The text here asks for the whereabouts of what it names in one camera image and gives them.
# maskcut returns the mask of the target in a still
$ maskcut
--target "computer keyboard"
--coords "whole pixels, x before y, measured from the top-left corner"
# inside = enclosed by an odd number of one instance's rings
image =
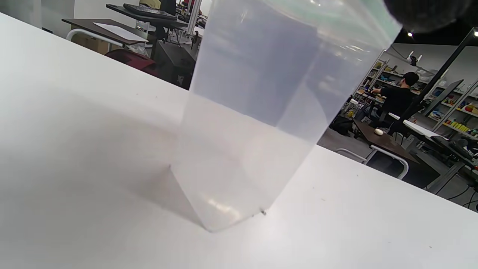
[[[158,19],[165,19],[165,20],[176,20],[176,16],[172,16],[171,14],[157,10],[157,9],[152,9],[147,6],[135,6],[131,4],[123,4],[123,7],[128,10],[131,13],[134,13],[136,15],[141,15],[141,16],[148,16],[148,17],[153,17],[153,18],[158,18]]]

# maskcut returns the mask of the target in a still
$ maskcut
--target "white mouse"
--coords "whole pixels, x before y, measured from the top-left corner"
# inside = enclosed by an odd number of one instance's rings
[[[380,129],[375,129],[375,131],[373,131],[376,135],[383,135],[383,131],[380,130]]]

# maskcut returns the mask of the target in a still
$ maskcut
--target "cardboard box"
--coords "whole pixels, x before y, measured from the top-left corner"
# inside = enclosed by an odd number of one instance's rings
[[[73,25],[71,26],[72,30],[75,29],[75,28],[78,28],[78,27],[73,26]],[[86,34],[82,34],[82,33],[75,34],[73,36],[73,38],[71,39],[71,41],[73,43],[76,43],[80,46],[88,48],[92,51],[96,51],[98,53],[101,53],[103,55],[108,52],[108,44],[109,44],[108,42],[96,39],[96,38],[94,38],[92,36],[88,36]],[[121,48],[121,47],[111,44],[111,50],[115,50],[115,49],[119,49],[119,48]]]

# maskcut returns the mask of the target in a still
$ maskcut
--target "black shirt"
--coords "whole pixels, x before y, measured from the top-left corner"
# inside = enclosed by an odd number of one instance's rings
[[[393,113],[397,116],[401,116],[417,96],[408,88],[398,87],[381,89],[380,95],[387,97],[381,110]]]

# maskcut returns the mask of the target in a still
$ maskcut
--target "floor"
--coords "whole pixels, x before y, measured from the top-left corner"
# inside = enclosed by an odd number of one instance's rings
[[[332,129],[327,129],[322,138],[319,140],[317,145],[325,147],[329,150],[336,150],[337,148],[346,148],[354,153],[357,153],[359,156],[366,157],[370,152],[371,149],[367,146],[365,142],[362,142],[358,139],[354,139],[353,137],[347,137],[337,133]],[[346,156],[350,159],[354,159],[358,161],[356,158],[352,156]],[[460,176],[455,176],[440,192],[439,195],[442,198],[448,199],[453,196],[456,196],[463,192],[467,188],[466,183],[461,179]],[[456,197],[452,200],[452,202],[463,205],[470,201],[470,197],[475,192],[472,189],[467,190],[464,194]],[[478,194],[475,194],[473,200],[478,200]],[[471,204],[470,209],[477,212],[476,204],[478,202]]]

